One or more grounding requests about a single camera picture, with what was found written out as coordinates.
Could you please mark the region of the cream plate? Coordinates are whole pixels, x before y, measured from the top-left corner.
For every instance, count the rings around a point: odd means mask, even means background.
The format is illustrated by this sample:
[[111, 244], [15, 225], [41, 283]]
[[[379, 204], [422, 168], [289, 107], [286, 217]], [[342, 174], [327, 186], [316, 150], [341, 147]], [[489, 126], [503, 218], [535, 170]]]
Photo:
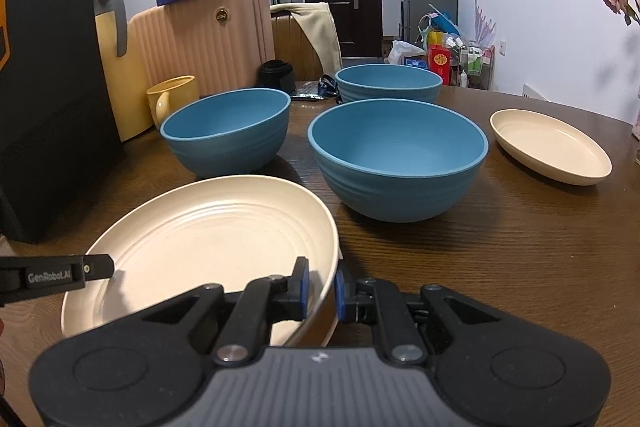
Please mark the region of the cream plate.
[[490, 125], [506, 153], [556, 182], [593, 186], [612, 173], [605, 150], [562, 120], [525, 109], [501, 109], [491, 115]]
[[115, 272], [65, 295], [66, 337], [206, 283], [240, 291], [258, 277], [291, 274], [297, 257], [333, 279], [341, 256], [324, 202], [273, 176], [223, 176], [175, 188], [130, 211], [89, 251], [110, 255]]
[[308, 314], [303, 322], [280, 322], [272, 326], [270, 345], [324, 347], [331, 339], [337, 318], [332, 277], [310, 271]]

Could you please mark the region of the blue bowl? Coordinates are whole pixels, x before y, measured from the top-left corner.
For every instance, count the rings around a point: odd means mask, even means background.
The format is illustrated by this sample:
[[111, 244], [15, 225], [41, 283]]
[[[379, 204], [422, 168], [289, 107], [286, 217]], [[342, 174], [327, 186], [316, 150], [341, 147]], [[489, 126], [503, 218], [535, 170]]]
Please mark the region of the blue bowl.
[[308, 127], [326, 184], [368, 218], [412, 223], [456, 205], [485, 160], [487, 136], [432, 103], [371, 98], [326, 110]]
[[349, 66], [339, 70], [334, 79], [345, 103], [369, 98], [435, 102], [442, 87], [442, 77], [434, 72], [394, 64]]
[[288, 133], [291, 97], [247, 88], [202, 98], [169, 116], [160, 134], [198, 179], [256, 171], [277, 156]]

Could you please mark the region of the black paper shopping bag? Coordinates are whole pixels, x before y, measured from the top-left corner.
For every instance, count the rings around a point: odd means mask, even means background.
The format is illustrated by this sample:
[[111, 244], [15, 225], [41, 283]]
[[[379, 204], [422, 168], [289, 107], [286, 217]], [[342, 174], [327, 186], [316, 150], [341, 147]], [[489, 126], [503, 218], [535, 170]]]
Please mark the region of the black paper shopping bag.
[[1, 0], [1, 232], [37, 243], [122, 156], [93, 0]]

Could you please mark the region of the yellow mug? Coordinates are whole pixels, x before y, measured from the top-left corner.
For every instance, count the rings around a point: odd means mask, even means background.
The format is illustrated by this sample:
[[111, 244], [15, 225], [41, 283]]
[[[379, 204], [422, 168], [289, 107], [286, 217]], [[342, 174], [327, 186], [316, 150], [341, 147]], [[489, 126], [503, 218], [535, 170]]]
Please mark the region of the yellow mug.
[[192, 75], [171, 78], [146, 90], [151, 115], [157, 129], [177, 110], [200, 98], [200, 89]]

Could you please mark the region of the black cylinder cup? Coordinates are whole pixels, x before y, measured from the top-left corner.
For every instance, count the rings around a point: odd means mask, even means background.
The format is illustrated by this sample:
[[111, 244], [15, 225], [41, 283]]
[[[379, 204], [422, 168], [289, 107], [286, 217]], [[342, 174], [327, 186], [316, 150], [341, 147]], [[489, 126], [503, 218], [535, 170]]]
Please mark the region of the black cylinder cup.
[[258, 69], [258, 86], [294, 94], [296, 91], [296, 77], [293, 66], [280, 60], [265, 62]]

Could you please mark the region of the red gift box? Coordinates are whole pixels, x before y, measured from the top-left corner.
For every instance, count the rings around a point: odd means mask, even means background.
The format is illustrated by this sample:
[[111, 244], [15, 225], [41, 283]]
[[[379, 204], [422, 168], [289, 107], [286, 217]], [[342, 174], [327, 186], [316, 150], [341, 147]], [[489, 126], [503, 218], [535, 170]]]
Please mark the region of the red gift box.
[[443, 84], [450, 80], [451, 52], [446, 46], [430, 44], [427, 49], [428, 69], [442, 78]]

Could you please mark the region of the white plastic bag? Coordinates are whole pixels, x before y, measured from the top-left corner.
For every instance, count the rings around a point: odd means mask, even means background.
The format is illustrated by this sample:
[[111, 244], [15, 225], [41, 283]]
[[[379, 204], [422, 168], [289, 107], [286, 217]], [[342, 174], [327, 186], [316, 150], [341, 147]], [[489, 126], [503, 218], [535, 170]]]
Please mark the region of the white plastic bag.
[[394, 40], [390, 48], [390, 53], [388, 57], [386, 57], [386, 62], [388, 64], [404, 65], [406, 58], [423, 60], [424, 56], [425, 50], [420, 48], [420, 46], [415, 46], [404, 40]]

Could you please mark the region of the wooden chair with cloth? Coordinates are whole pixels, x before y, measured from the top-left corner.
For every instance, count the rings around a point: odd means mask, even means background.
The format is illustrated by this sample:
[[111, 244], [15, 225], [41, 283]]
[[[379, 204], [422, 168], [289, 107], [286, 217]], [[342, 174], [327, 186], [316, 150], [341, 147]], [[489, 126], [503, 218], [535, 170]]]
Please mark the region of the wooden chair with cloth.
[[273, 4], [270, 12], [276, 59], [293, 66], [298, 82], [333, 76], [343, 68], [336, 26], [327, 3]]

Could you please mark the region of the pink suitcase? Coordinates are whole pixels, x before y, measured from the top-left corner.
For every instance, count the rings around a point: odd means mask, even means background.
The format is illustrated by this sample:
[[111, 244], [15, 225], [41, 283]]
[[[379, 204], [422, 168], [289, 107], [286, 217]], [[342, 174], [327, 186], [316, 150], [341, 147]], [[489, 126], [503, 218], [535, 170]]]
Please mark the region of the pink suitcase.
[[274, 57], [269, 0], [181, 0], [129, 21], [149, 84], [190, 75], [200, 95], [255, 87]]

